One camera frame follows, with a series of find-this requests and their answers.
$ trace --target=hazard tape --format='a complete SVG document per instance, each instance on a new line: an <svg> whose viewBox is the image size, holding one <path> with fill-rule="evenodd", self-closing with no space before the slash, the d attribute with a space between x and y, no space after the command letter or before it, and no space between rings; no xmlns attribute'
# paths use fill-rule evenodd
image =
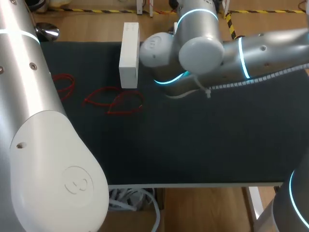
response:
<svg viewBox="0 0 309 232"><path fill-rule="evenodd" d="M111 13L123 13L123 14L136 14L137 11L132 10L84 10L84 9L69 9L69 8L49 8L49 11L66 11L66 12L84 12L84 13L97 13L97 14L111 14ZM294 14L304 14L304 10L231 10L228 13L241 13L241 14L267 14L267 13L294 13ZM154 11L154 14L164 15L164 14L176 14L176 12L171 11Z"/></svg>
<svg viewBox="0 0 309 232"><path fill-rule="evenodd" d="M228 11L229 13L241 13L241 14L249 14L249 13L295 13L295 14L304 14L306 11L303 10L273 10L273 11L265 11L265 10L244 10L244 11Z"/></svg>
<svg viewBox="0 0 309 232"><path fill-rule="evenodd" d="M225 16L225 19L227 21L228 29L230 31L232 40L234 40L236 38L236 33L235 33L235 29L232 23L231 13L227 13Z"/></svg>
<svg viewBox="0 0 309 232"><path fill-rule="evenodd" d="M112 13L123 13L123 14L137 14L137 11L132 10L84 10L84 9L69 9L69 8L49 8L48 11L65 11L65 12L84 12L84 13L96 13L96 14L112 14ZM154 11L154 14L157 15L166 15L166 14L176 14L171 11Z"/></svg>

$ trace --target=red wire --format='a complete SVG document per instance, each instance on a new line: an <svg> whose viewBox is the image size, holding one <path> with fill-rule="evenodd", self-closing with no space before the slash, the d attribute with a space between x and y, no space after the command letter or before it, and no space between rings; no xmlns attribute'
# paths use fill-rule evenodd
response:
<svg viewBox="0 0 309 232"><path fill-rule="evenodd" d="M135 109L133 109L133 110L131 110L131 111L111 111L111 109L112 109L112 107L113 106L115 106L115 105L117 105L119 102L117 102L117 101L119 101L119 100L121 100L121 98L124 96L124 95L137 95L139 98L140 98L140 100L141 100L141 104L140 104L140 106L138 107L138 108L135 108ZM129 114L132 114L132 113L134 113L134 112L138 112L138 111L140 111L141 109L142 109L142 104L144 103L144 96L140 93L140 92L138 92L138 91L125 91L125 92L122 92L122 93L120 93L115 99L114 99L114 101L112 102L112 104L110 105L110 107L109 107L109 109L108 109L108 112L107 112L107 114L110 114L110 115L129 115Z"/></svg>
<svg viewBox="0 0 309 232"><path fill-rule="evenodd" d="M71 81L71 85L63 88L63 89L59 89L57 90L58 93L64 92L69 90L69 92L66 94L66 96L64 96L63 98L61 98L61 101L64 101L65 99L67 99L73 92L74 88L75 88L75 79L72 75L70 74L66 74L66 73L62 73L62 74L57 74L57 75L53 75L53 81L58 81L58 80L70 80Z"/></svg>
<svg viewBox="0 0 309 232"><path fill-rule="evenodd" d="M104 92L106 90L114 90L114 91L117 91L117 92L121 92L121 89L120 88L117 88L117 87L112 87L112 86L108 86L108 87L103 87L103 88L99 88L95 91L93 91L88 97L86 97L83 101L83 105L87 103L90 103L90 104L93 104L93 105L97 105L97 106L111 106L112 103L98 103L98 102L95 102L95 101L91 101L89 100L93 95L95 95L96 93L98 92Z"/></svg>

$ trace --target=white box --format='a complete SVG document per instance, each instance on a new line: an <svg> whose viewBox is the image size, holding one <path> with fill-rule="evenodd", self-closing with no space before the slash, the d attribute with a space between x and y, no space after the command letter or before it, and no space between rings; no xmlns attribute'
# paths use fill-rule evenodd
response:
<svg viewBox="0 0 309 232"><path fill-rule="evenodd" d="M119 73L122 88L137 88L139 54L139 23L125 23L119 60Z"/></svg>
<svg viewBox="0 0 309 232"><path fill-rule="evenodd" d="M143 0L136 0L136 12L138 15L143 14Z"/></svg>

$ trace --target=floor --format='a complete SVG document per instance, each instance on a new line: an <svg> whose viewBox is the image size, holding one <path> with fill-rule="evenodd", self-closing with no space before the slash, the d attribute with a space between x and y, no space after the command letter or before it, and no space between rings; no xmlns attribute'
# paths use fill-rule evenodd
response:
<svg viewBox="0 0 309 232"><path fill-rule="evenodd" d="M136 0L72 0L68 8L122 10L135 9ZM170 10L167 0L154 0L156 9ZM230 10L297 10L297 0L231 0ZM36 21L51 22L60 28L59 41L121 41L124 22L140 23L140 39L167 31L177 16L172 14L85 14L53 12L35 15ZM275 29L306 27L305 14L232 14L237 35L252 35ZM231 40L223 16L220 16L223 40ZM260 187L263 206L275 193L272 187ZM165 190L165 208L161 211L160 232L249 232L242 188L169 188ZM150 231L155 221L153 211L108 213L101 231Z"/></svg>

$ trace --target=black mat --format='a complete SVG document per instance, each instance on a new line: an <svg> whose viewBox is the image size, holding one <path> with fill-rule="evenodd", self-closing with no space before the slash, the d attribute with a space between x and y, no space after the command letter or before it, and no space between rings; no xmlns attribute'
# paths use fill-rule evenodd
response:
<svg viewBox="0 0 309 232"><path fill-rule="evenodd" d="M42 44L52 74L76 78L63 102L110 185L285 180L309 146L309 78L304 71L248 87L171 100L140 65L143 111L107 115L86 105L95 89L120 86L120 43Z"/></svg>

